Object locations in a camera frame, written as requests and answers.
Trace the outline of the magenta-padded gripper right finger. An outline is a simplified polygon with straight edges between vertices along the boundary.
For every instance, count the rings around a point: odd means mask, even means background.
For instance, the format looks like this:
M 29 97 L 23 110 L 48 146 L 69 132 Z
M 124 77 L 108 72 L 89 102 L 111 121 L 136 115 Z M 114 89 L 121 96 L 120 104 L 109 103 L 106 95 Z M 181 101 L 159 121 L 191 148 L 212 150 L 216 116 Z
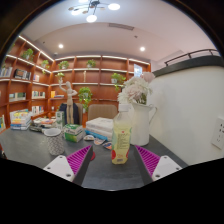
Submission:
M 182 169 L 169 156 L 158 156 L 138 145 L 135 146 L 134 155 L 145 185 Z

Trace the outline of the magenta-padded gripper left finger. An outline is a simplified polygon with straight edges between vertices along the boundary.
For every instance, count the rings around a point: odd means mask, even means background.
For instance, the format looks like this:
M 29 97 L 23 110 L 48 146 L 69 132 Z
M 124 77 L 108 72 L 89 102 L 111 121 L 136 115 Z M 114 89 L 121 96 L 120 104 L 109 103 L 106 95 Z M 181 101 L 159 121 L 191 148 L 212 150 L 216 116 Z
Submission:
M 93 146 L 89 145 L 69 156 L 57 156 L 44 170 L 81 186 L 93 155 Z

